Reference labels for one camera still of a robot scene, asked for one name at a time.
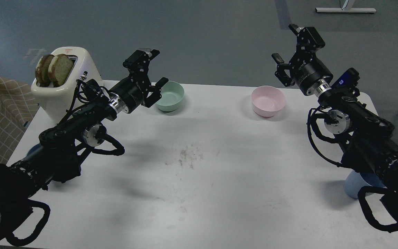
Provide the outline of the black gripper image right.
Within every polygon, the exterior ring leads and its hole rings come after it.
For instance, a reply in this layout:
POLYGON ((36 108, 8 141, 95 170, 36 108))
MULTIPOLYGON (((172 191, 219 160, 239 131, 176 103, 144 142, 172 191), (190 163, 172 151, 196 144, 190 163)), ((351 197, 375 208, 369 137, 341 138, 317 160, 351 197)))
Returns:
POLYGON ((315 27, 299 27, 289 24, 296 36, 296 52, 288 63, 278 53, 272 58, 277 64, 275 76, 285 86, 297 84, 305 96, 319 94, 319 86, 328 87, 333 74, 316 56, 319 49, 325 47, 325 41, 315 27))

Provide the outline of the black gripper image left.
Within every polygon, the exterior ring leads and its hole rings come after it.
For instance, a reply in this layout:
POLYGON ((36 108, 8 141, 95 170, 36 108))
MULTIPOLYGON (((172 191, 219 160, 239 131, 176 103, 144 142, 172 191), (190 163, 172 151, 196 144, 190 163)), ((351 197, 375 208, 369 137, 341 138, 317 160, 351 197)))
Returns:
POLYGON ((124 62, 129 75, 120 80, 109 90, 109 106, 116 114, 121 111, 130 114, 138 106, 150 108, 161 99, 161 90, 169 82, 166 77, 161 77, 155 85, 150 82, 148 71, 150 61, 161 52, 152 49, 150 52, 136 50, 124 62))

